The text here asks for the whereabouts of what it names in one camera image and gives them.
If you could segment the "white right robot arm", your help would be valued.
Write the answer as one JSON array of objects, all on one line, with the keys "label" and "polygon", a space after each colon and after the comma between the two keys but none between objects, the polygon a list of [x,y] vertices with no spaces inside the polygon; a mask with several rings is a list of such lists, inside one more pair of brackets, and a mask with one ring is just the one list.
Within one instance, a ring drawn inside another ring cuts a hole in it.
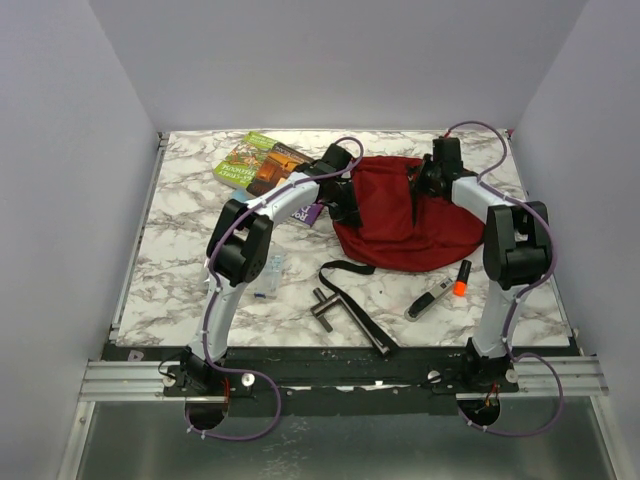
[{"label": "white right robot arm", "polygon": [[489,292],[456,380],[480,392],[506,378],[517,320],[530,291],[553,266],[547,208],[500,192],[463,165],[457,138],[441,136],[424,156],[413,190],[443,198],[484,223],[483,267]]}]

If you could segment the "orange black highlighter marker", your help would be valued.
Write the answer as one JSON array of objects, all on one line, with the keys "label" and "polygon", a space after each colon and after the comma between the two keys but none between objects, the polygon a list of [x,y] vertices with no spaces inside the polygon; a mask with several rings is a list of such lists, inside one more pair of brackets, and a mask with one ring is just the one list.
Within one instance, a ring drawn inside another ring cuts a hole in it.
[{"label": "orange black highlighter marker", "polygon": [[458,297],[465,296],[471,268],[472,262],[470,260],[464,259],[461,262],[460,269],[453,287],[453,293]]}]

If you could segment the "red backpack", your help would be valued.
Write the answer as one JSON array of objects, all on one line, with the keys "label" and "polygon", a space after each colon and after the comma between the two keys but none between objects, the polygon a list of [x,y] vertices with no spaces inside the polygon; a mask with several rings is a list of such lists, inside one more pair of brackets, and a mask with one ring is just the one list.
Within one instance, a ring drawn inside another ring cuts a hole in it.
[{"label": "red backpack", "polygon": [[377,268],[424,273],[474,253],[483,243],[484,223],[442,198],[409,193],[407,167],[418,158],[365,157],[351,171],[362,226],[333,222],[349,261],[330,261],[322,270],[371,275]]}]

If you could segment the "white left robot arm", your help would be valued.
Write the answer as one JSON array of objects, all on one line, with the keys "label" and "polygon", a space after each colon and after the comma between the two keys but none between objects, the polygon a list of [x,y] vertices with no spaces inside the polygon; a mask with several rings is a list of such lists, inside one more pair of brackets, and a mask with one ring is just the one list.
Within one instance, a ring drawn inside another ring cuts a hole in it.
[{"label": "white left robot arm", "polygon": [[232,320],[249,283],[267,264],[275,227],[300,208],[322,199],[329,185],[363,159],[354,137],[329,145],[321,159],[303,164],[280,185],[247,202],[224,204],[206,250],[208,293],[193,340],[180,357],[188,384],[201,395],[214,393],[230,368],[218,365],[227,352]]}]

